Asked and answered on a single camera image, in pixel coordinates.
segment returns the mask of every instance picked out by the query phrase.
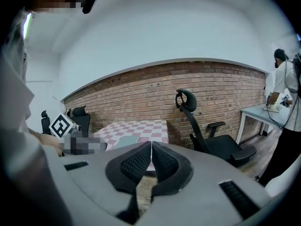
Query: chair backrest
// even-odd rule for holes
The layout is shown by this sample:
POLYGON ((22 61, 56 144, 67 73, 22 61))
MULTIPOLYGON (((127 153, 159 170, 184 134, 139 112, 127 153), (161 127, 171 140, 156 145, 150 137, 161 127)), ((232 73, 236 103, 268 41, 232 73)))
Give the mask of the chair backrest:
POLYGON ((71 117, 71 120, 81 126, 83 137, 88 136, 91 119, 91 115, 85 112, 85 107, 86 106, 74 108, 74 110, 72 111, 73 116, 71 117))
POLYGON ((43 111, 41 116, 43 117, 43 119, 41 119, 41 123, 42 123, 42 130, 43 132, 50 132, 50 119, 46 113, 46 111, 43 111))
POLYGON ((210 153, 205 143, 205 140, 203 138, 202 132, 198 126, 198 123, 196 119, 193 117, 193 115, 191 114, 191 112, 193 112, 197 108, 197 99, 190 91, 187 91, 185 89, 178 89, 177 92, 178 94, 175 97, 176 106, 180 109, 180 111, 183 111, 184 114, 186 115, 187 119, 189 120, 192 126, 196 139, 200 145, 200 148, 194 148, 194 150, 204 152, 204 153, 210 153), (187 97, 186 102, 184 102, 183 100, 182 93, 187 97), (181 97, 182 99, 181 105, 179 105, 177 102, 178 97, 181 97))

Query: white wall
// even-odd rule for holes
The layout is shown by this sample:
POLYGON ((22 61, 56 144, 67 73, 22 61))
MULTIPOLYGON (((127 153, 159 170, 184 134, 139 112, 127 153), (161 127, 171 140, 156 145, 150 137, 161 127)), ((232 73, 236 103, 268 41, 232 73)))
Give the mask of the white wall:
POLYGON ((62 54, 59 97, 136 66, 185 58, 270 70, 242 12, 214 0, 133 0, 110 10, 62 54))
POLYGON ((58 95, 58 56, 28 51, 26 86, 34 93, 30 104, 31 116, 26 123, 34 131, 42 132, 41 113, 47 110, 50 121, 63 109, 58 95))
POLYGON ((246 12, 246 16, 254 26, 261 42, 264 62, 270 65, 266 87, 266 94, 269 94, 275 84, 274 51, 281 48, 292 59, 300 49, 297 35, 285 14, 272 0, 255 0, 253 6, 246 12))

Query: ceiling light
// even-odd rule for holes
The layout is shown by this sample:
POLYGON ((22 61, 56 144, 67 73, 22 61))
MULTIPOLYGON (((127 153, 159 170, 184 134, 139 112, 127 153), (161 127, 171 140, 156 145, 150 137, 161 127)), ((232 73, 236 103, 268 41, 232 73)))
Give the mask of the ceiling light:
POLYGON ((26 39, 26 35, 27 35, 27 31, 28 31, 29 22, 30 22, 31 17, 32 17, 31 13, 26 15, 26 20, 25 20, 24 25, 23 25, 23 37, 24 37, 24 39, 26 39))

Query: white desk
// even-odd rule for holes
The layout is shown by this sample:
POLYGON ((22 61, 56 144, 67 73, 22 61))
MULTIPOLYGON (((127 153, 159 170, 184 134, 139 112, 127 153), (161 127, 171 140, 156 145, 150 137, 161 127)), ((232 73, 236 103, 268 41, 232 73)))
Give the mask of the white desk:
MULTIPOLYGON (((246 116, 254 118, 258 121, 261 121, 271 126, 275 126, 275 125, 277 126, 276 122, 274 122, 273 120, 277 121, 280 127, 283 127, 285 125, 290 112, 290 108, 286 108, 283 106, 279 113, 269 112, 268 114, 267 111, 263 110, 263 107, 264 104, 241 109, 242 111, 241 121, 240 121, 238 135, 236 138, 237 144, 239 144, 241 135, 243 134, 246 116)), ((260 135, 262 135, 262 131, 263 131, 263 126, 261 127, 260 135)))

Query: white ceiling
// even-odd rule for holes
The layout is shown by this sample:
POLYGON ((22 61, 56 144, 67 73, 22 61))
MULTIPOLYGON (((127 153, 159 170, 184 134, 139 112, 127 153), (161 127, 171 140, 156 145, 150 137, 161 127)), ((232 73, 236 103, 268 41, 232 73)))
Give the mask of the white ceiling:
MULTIPOLYGON (((39 13, 33 16, 25 44, 28 50, 61 54, 91 24, 99 21, 111 9, 128 0, 97 0, 91 12, 84 15, 81 9, 58 10, 54 14, 39 13)), ((246 13, 256 0, 216 0, 246 13)))

